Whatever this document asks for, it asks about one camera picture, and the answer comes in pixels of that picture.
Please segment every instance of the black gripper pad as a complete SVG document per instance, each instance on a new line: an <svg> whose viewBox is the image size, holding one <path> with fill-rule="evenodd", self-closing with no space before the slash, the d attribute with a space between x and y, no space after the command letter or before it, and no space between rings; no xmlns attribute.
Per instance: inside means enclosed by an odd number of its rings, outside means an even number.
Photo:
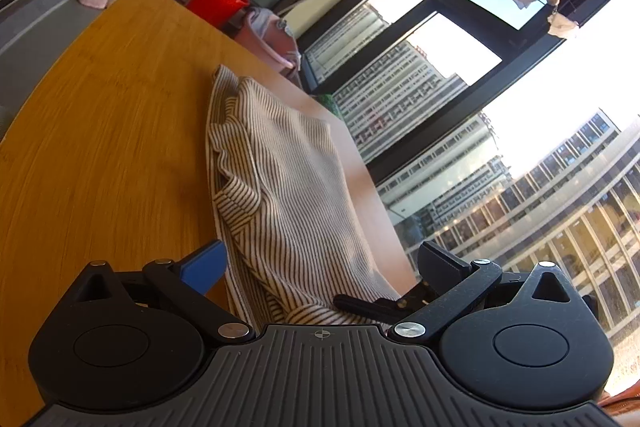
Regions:
<svg viewBox="0 0 640 427"><path fill-rule="evenodd" d="M221 347L200 379L166 402L127 413L52 405L33 427L614 427L595 404L523 413L453 385L421 346L376 326L271 325L256 341Z"/></svg>

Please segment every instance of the red bucket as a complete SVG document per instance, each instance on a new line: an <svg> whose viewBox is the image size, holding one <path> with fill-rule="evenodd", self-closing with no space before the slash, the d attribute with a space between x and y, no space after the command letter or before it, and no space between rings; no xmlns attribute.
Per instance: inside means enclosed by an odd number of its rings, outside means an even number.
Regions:
<svg viewBox="0 0 640 427"><path fill-rule="evenodd" d="M246 6L249 6L249 0L189 0L187 3L189 10L216 28L222 28L239 9Z"/></svg>

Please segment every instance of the folded garment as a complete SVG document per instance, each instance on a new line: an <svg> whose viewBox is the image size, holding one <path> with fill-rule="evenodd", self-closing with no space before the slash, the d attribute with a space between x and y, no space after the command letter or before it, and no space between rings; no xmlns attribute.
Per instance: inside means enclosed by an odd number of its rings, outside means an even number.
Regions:
<svg viewBox="0 0 640 427"><path fill-rule="evenodd" d="M376 269L329 124L220 66L207 118L218 238L228 248L232 312L267 323L359 324L335 295L399 295Z"/></svg>

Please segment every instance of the floor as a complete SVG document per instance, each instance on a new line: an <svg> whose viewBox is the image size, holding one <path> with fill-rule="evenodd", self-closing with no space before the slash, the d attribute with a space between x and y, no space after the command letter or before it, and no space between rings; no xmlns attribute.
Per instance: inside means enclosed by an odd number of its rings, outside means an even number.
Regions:
<svg viewBox="0 0 640 427"><path fill-rule="evenodd" d="M0 106L15 116L53 63L98 15L67 0L0 54Z"/></svg>

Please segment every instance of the triangular hole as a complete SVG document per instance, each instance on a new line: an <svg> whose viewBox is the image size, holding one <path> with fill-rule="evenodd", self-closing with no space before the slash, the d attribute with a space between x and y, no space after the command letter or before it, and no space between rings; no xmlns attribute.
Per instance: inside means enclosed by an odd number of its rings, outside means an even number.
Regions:
<svg viewBox="0 0 640 427"><path fill-rule="evenodd" d="M544 272L532 297L541 301L569 302L569 295L551 272Z"/></svg>
<svg viewBox="0 0 640 427"><path fill-rule="evenodd" d="M99 299L108 299L111 292L107 288L102 275L94 274L91 276L84 287L78 294L78 302L97 301Z"/></svg>

